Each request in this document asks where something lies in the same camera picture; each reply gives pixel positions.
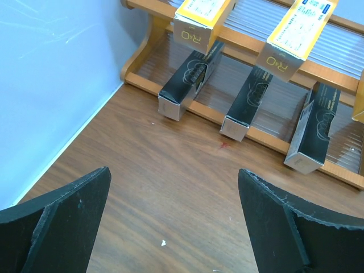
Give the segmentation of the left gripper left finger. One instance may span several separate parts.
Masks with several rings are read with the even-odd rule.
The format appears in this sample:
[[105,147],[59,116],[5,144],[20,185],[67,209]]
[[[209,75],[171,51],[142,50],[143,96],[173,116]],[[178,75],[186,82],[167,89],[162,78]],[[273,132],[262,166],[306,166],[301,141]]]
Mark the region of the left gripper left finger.
[[86,272],[111,183],[108,167],[1,211],[1,272]]

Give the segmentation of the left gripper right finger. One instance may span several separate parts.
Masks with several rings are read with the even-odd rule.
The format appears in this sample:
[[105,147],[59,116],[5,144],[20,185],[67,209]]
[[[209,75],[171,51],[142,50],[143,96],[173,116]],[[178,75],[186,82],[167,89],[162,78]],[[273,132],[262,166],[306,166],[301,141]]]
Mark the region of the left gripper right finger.
[[363,219],[316,205],[240,169],[259,272],[363,272]]

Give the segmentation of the black toothpaste box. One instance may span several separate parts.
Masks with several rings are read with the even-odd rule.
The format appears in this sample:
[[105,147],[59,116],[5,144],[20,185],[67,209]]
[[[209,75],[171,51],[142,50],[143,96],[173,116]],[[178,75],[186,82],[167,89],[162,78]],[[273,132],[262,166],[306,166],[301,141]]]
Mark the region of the black toothpaste box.
[[158,112],[179,121],[221,60],[223,42],[214,42],[207,55],[198,51],[185,59],[158,94]]
[[308,174],[325,163],[341,91],[317,82],[307,93],[284,164]]
[[254,66],[225,115],[220,133],[236,141],[242,141],[248,132],[262,103],[273,75]]

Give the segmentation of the silver gold R&O toothpaste box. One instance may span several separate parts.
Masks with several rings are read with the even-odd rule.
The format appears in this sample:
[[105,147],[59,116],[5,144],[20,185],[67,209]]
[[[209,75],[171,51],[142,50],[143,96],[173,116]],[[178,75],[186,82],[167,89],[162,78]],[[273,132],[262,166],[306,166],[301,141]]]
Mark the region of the silver gold R&O toothpaste box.
[[364,123],[364,84],[360,79],[353,106],[352,120]]

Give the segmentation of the orange toothpaste box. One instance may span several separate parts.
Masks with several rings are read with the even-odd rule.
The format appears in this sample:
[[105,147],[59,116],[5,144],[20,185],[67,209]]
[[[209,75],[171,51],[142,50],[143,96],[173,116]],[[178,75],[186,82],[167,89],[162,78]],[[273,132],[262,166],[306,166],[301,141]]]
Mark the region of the orange toothpaste box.
[[288,82],[307,60],[338,1],[294,1],[266,39],[255,65]]

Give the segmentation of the yellow toothpaste box with barcode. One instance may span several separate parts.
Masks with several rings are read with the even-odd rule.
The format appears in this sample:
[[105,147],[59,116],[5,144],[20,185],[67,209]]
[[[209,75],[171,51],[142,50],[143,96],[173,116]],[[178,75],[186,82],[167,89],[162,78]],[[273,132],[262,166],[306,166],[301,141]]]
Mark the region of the yellow toothpaste box with barcode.
[[174,41],[206,55],[236,3],[236,0],[184,1],[174,14]]

